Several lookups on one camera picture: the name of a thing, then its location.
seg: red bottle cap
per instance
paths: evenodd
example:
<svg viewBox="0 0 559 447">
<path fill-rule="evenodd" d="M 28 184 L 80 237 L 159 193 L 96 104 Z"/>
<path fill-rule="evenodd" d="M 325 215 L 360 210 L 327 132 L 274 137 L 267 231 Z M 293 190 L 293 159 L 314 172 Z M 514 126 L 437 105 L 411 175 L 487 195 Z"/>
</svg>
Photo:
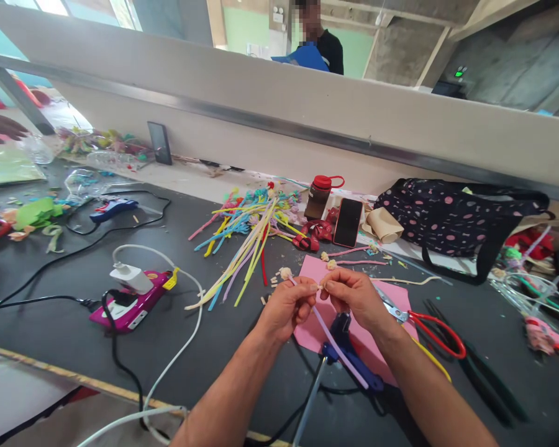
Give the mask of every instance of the red bottle cap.
<svg viewBox="0 0 559 447">
<path fill-rule="evenodd" d="M 339 185 L 332 185 L 331 179 L 334 178 L 342 179 L 342 183 L 340 183 Z M 333 177 L 316 176 L 315 180 L 313 180 L 312 183 L 313 185 L 315 185 L 317 189 L 321 189 L 322 191 L 329 191 L 333 187 L 342 187 L 346 183 L 346 180 L 344 180 L 342 176 L 333 176 Z"/>
</svg>

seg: blue folder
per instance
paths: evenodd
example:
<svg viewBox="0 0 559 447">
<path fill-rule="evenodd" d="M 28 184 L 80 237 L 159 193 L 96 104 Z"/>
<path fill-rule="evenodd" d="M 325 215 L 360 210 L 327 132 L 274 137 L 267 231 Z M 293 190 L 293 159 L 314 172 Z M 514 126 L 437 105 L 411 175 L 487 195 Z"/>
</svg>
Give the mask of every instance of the blue folder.
<svg viewBox="0 0 559 447">
<path fill-rule="evenodd" d="M 312 43 L 305 43 L 303 47 L 298 48 L 288 56 L 273 56 L 271 60 L 312 68 L 313 70 L 329 71 L 329 67 L 321 57 L 321 53 Z"/>
</svg>

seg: pink power strip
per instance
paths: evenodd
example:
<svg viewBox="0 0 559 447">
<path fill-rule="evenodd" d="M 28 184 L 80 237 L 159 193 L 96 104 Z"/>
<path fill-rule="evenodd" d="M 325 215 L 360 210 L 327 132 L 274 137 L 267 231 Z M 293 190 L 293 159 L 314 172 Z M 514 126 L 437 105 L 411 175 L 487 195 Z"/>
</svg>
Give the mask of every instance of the pink power strip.
<svg viewBox="0 0 559 447">
<path fill-rule="evenodd" d="M 167 282 L 168 275 L 165 273 L 159 273 L 156 271 L 146 271 L 145 274 L 151 282 L 153 283 L 153 289 L 148 291 L 144 295 L 136 295 L 136 299 L 133 303 L 124 307 L 120 304 L 114 302 L 111 298 L 107 302 L 107 308 L 112 314 L 114 323 L 116 325 L 116 330 L 120 333 L 131 332 L 136 328 L 141 321 L 147 316 L 149 312 L 153 309 L 153 306 L 158 302 L 163 293 L 166 291 L 163 285 Z M 130 290 L 123 289 L 122 292 L 129 293 Z M 104 309 L 100 307 L 95 312 L 91 314 L 89 319 L 92 322 L 101 324 L 107 328 L 110 328 L 110 322 L 107 320 L 106 313 Z"/>
</svg>

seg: table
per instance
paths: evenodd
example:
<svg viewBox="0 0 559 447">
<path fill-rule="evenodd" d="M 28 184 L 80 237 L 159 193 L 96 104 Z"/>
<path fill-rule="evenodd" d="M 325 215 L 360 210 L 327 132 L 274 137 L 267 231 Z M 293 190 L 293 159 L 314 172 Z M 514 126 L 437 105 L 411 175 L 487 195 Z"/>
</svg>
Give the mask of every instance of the table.
<svg viewBox="0 0 559 447">
<path fill-rule="evenodd" d="M 62 186 L 63 179 L 73 168 L 70 164 L 56 160 L 44 168 L 48 184 L 0 188 L 0 203 L 10 196 L 24 200 L 28 197 L 22 197 L 22 192 L 29 189 L 46 191 L 49 186 Z M 217 204 L 148 184 L 125 189 L 148 189 L 169 197 L 172 205 L 164 221 L 139 230 L 112 233 L 97 247 L 50 268 L 32 288 L 14 300 L 61 293 L 99 299 L 105 290 L 115 286 L 108 276 L 112 269 L 111 253 L 124 243 L 148 245 L 166 253 L 207 288 L 221 275 L 242 244 L 242 237 L 232 237 L 217 255 L 204 259 L 202 252 L 194 253 L 193 248 L 205 240 L 205 236 L 192 242 L 188 237 L 209 218 Z M 220 198 L 226 192 L 220 191 Z M 159 210 L 163 204 L 148 194 L 132 197 L 153 209 Z M 140 210 L 135 214 L 139 219 L 145 218 L 140 215 Z M 65 230 L 60 244 L 70 252 L 87 245 L 108 228 L 133 224 L 130 214 L 119 215 L 87 237 Z M 0 239 L 0 299 L 22 284 L 39 266 L 57 256 L 45 254 L 48 241 L 49 238 L 40 232 L 20 243 Z M 321 250 L 339 251 L 339 247 L 326 244 Z M 265 255 L 267 273 L 272 276 L 282 266 L 298 272 L 305 253 L 294 249 L 287 241 L 275 238 L 268 241 Z M 363 256 L 366 255 L 358 252 L 345 255 L 343 259 L 360 260 Z M 138 250 L 125 251 L 121 258 L 143 269 L 166 270 L 168 267 L 156 255 Z M 382 266 L 380 271 L 382 277 L 396 276 L 412 281 L 426 278 L 418 270 L 405 270 L 397 263 Z M 532 422 L 517 424 L 513 429 L 502 427 L 471 387 L 459 365 L 440 359 L 455 387 L 501 445 L 559 446 L 559 356 L 547 358 L 544 365 L 536 362 L 536 357 L 527 349 L 520 315 L 491 286 L 475 287 L 453 282 L 453 287 L 440 281 L 403 287 L 409 290 L 412 308 L 419 312 L 425 312 L 424 299 L 440 297 L 439 308 L 462 336 L 488 358 L 515 392 Z M 233 303 L 240 290 L 236 284 L 226 304 L 216 305 L 212 312 L 204 310 L 199 333 L 162 380 L 154 398 L 194 407 L 223 370 L 257 320 L 261 311 L 260 297 L 272 291 L 263 287 L 258 268 L 240 305 L 235 308 Z M 181 279 L 176 289 L 160 300 L 134 332 L 120 337 L 120 358 L 135 371 L 145 389 L 151 387 L 194 330 L 197 310 L 187 312 L 184 306 L 196 300 L 195 286 Z M 112 362 L 110 340 L 104 337 L 103 328 L 91 323 L 88 317 L 86 309 L 64 300 L 0 309 L 0 354 L 24 359 L 89 386 L 136 399 L 132 381 Z M 251 430 L 267 435 L 277 431 L 306 398 L 318 361 L 317 354 L 299 349 L 292 341 L 286 344 L 257 402 Z M 329 368 L 324 377 L 324 385 L 329 387 L 346 389 L 354 386 L 339 365 Z M 426 445 L 407 413 L 399 390 L 388 390 L 381 400 L 387 410 L 383 416 L 379 416 L 370 401 L 360 393 L 344 396 L 320 393 L 301 444 L 307 447 L 376 445 L 381 440 L 382 444 L 388 445 Z M 282 439 L 291 441 L 295 428 L 296 422 Z"/>
</svg>

